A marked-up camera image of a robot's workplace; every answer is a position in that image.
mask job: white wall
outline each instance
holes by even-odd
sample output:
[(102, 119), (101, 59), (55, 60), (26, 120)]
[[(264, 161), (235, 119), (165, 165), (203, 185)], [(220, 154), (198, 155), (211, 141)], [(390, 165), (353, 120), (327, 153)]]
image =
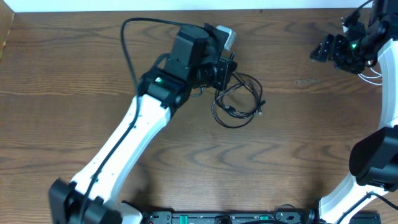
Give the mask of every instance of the white wall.
[(14, 12), (358, 7), (366, 0), (4, 0)]

